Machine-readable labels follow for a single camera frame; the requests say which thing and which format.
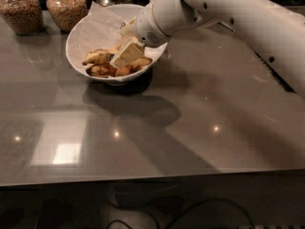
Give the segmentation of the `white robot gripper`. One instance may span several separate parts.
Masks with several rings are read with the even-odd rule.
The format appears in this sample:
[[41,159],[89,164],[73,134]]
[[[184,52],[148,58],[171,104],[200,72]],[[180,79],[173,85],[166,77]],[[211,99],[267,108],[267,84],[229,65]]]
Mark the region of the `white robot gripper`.
[[[137,38],[146,47],[157,48],[166,44],[170,37],[165,35],[157,26],[153,17],[153,5],[144,7],[135,18],[124,22],[120,27],[120,35],[127,39]],[[145,46],[136,41],[129,41],[116,52],[110,64],[116,69],[121,69],[142,57]]]

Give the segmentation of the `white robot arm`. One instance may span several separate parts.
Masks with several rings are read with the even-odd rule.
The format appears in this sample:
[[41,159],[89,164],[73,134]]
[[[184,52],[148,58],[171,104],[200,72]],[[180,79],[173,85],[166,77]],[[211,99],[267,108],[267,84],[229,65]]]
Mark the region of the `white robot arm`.
[[270,0],[155,0],[127,23],[121,34],[157,48],[176,32],[214,19],[229,25],[305,98],[305,17]]

